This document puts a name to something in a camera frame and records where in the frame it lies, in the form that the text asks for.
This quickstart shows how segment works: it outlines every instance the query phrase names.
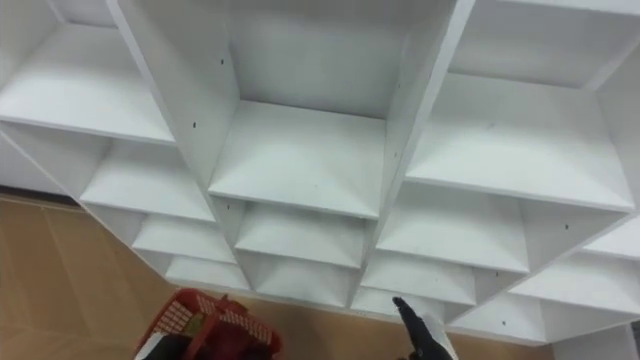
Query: basket handle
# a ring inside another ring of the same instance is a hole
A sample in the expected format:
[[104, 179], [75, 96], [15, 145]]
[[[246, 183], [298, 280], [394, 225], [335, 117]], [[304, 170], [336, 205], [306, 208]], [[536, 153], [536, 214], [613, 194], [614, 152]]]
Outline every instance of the basket handle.
[[213, 327], [218, 323], [218, 321], [219, 320], [217, 314], [207, 316], [204, 324], [202, 325], [202, 328], [193, 338], [193, 340], [191, 340], [191, 343], [189, 344], [189, 347], [187, 347], [187, 350], [184, 352], [184, 354], [182, 354], [181, 360], [193, 360], [196, 358], [196, 354], [205, 344], [207, 337], [211, 333]]
[[229, 296], [226, 294], [222, 296], [215, 304], [216, 310], [224, 313], [225, 311], [231, 311], [238, 315], [246, 315], [249, 310], [237, 301], [229, 300]]

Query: wooden floor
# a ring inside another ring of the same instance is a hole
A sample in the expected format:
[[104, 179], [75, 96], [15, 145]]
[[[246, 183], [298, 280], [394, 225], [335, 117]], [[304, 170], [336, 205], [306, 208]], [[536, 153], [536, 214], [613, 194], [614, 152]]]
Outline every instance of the wooden floor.
[[[119, 360], [174, 287], [84, 212], [0, 198], [0, 358]], [[397, 324], [238, 299], [283, 335], [284, 359], [394, 360]], [[462, 360], [548, 360], [525, 348], [452, 335]]]

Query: black object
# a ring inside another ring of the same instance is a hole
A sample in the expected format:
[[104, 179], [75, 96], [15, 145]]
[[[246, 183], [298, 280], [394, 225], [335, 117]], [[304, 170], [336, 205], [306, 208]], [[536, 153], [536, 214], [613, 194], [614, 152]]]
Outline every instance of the black object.
[[[160, 339], [144, 360], [180, 360], [187, 351], [192, 338], [185, 335], [167, 334]], [[195, 360], [208, 360], [209, 350], [203, 346], [196, 353]]]
[[427, 325], [411, 306], [400, 297], [394, 297], [393, 303], [398, 308], [414, 348], [409, 360], [452, 360], [447, 349], [433, 339]]

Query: white shelf unit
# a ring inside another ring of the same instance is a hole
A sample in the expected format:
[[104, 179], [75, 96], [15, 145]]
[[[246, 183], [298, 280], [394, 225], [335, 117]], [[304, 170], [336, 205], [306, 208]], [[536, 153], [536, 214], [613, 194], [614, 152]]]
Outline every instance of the white shelf unit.
[[175, 143], [116, 29], [58, 25], [7, 80], [0, 119]]
[[241, 101], [209, 192], [375, 219], [384, 136], [379, 119]]
[[236, 249], [359, 268], [364, 221], [315, 211], [249, 204]]
[[640, 318], [632, 2], [106, 5], [2, 2], [0, 135], [169, 281], [529, 345]]

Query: vertical divider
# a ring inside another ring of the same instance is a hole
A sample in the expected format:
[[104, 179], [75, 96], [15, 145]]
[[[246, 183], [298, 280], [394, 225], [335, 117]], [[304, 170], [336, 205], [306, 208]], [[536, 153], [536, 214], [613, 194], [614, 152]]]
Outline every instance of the vertical divider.
[[435, 103], [453, 59], [475, 0], [417, 2], [420, 19], [405, 39], [396, 92], [387, 116], [387, 132], [382, 177], [382, 202], [378, 221], [367, 223], [368, 242], [363, 262], [347, 306], [351, 307], [369, 258], [389, 218], [400, 192], [405, 172], [417, 146], [424, 124]]
[[244, 202], [207, 192], [240, 101], [223, 4], [109, 0], [108, 6], [238, 261], [234, 245]]

